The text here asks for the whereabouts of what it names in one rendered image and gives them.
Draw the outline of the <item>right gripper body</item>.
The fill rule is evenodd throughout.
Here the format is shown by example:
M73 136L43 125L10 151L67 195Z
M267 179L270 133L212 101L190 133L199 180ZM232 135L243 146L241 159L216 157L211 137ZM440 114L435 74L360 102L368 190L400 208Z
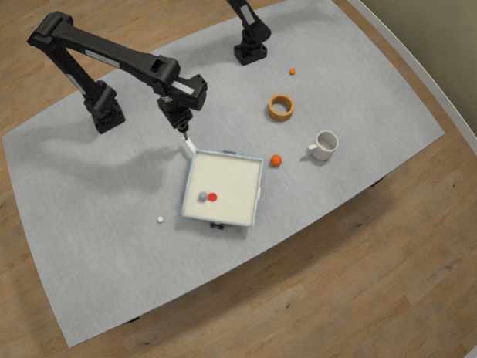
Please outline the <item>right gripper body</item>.
M162 113L166 116L167 120L170 122L173 128L179 126L187 120L186 117L192 115L191 109L188 108L184 112L179 113L177 103L173 104L162 104L161 98L157 100L158 105L161 107Z

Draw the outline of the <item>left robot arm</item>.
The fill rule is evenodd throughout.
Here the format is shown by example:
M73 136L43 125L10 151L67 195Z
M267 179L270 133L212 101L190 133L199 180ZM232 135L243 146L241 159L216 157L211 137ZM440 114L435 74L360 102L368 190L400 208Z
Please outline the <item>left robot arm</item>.
M244 44L242 40L241 44L234 46L234 51L240 60L245 62L266 54L268 49L262 44L262 42L268 40L272 34L269 27L257 17L246 0L226 1L230 4L233 10L237 12L236 14L238 17L244 21L244 24L242 22L242 27L244 28L242 30ZM260 46L262 47L260 48Z

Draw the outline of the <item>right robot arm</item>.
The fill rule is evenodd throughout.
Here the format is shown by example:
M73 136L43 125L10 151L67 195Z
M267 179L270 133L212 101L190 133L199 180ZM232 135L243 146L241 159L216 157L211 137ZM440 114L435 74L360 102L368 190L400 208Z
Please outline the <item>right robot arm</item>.
M78 29L71 15L59 11L49 13L41 23L27 43L44 52L82 93L97 131L123 119L117 92L102 80L95 82L66 48L131 74L152 87L163 103L178 102L179 113L188 108L200 111L204 106L207 82L200 74L179 77L181 67L176 59L138 52Z

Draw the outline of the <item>white mug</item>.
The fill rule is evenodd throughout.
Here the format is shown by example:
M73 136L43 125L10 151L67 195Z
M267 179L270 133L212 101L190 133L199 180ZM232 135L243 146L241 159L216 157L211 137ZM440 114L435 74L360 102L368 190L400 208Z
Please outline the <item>white mug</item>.
M324 130L320 132L317 137L313 143L315 145L307 147L306 155L313 154L319 160L328 160L338 146L337 136L330 131ZM328 151L322 150L320 147Z

